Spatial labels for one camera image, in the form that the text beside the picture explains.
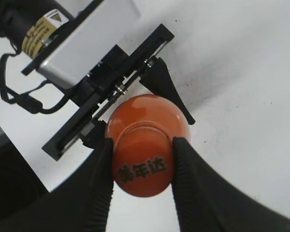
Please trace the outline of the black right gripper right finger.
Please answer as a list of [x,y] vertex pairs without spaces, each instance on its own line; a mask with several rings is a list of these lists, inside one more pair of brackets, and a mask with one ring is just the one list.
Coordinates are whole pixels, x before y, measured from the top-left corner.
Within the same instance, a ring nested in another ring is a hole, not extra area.
[[173,138],[172,191],[182,232],[290,232],[290,218],[220,176],[185,138]]

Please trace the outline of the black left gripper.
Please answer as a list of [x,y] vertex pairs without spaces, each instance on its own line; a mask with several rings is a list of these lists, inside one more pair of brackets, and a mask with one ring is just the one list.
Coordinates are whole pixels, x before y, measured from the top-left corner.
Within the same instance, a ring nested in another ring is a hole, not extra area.
[[[55,31],[49,36],[43,32],[29,34],[29,37],[40,41],[42,47],[32,62],[23,69],[24,75],[36,71],[41,62],[58,47],[57,37],[61,33],[66,34],[77,17],[70,20],[62,11],[54,10],[44,18],[55,26]],[[159,50],[173,37],[164,25],[159,25],[131,54],[127,54],[116,43],[99,63],[70,89],[63,89],[47,79],[65,97],[72,100],[78,106],[78,110],[43,145],[43,151],[58,160],[78,139],[82,140],[84,146],[96,149],[104,139],[106,129],[106,122],[99,118],[140,74],[140,83],[144,87],[153,94],[171,101],[181,110],[189,125],[195,124],[195,119],[174,86],[166,63],[162,58],[156,57]]]

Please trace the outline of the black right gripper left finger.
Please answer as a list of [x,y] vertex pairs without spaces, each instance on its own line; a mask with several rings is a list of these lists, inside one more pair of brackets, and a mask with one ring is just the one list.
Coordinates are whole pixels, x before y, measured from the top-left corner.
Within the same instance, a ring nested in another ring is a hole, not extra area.
[[0,155],[0,232],[104,232],[113,193],[113,141],[47,191],[24,159]]

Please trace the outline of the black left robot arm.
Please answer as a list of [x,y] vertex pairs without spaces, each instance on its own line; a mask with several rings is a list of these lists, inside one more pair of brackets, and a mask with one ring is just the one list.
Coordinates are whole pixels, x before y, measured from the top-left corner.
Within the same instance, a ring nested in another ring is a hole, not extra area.
[[[67,101],[79,108],[43,146],[54,160],[81,139],[96,148],[106,127],[101,116],[139,79],[153,94],[174,103],[189,124],[192,117],[171,80],[158,52],[174,35],[159,25],[131,54],[118,41],[140,18],[132,0],[94,0],[72,16],[55,0],[0,0],[0,37],[8,38],[14,52],[0,58],[0,97],[32,114],[52,114]],[[7,87],[6,64],[10,56],[25,53],[31,63],[24,75],[36,71],[44,84],[53,84],[63,98],[46,109],[30,92],[18,94]]]

